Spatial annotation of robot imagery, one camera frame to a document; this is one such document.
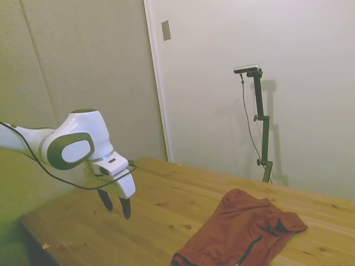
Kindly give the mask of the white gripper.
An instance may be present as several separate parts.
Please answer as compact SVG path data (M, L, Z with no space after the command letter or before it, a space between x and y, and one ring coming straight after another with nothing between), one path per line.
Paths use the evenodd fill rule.
M130 197L136 191L131 172L127 168L118 168L113 169L112 171L100 168L95 175L97 176L95 180L98 181L96 186L102 186L109 183L108 185L101 187L102 190L97 190L105 208L109 212L113 210L113 204L108 193L118 196L123 215L125 219L128 220L131 217Z

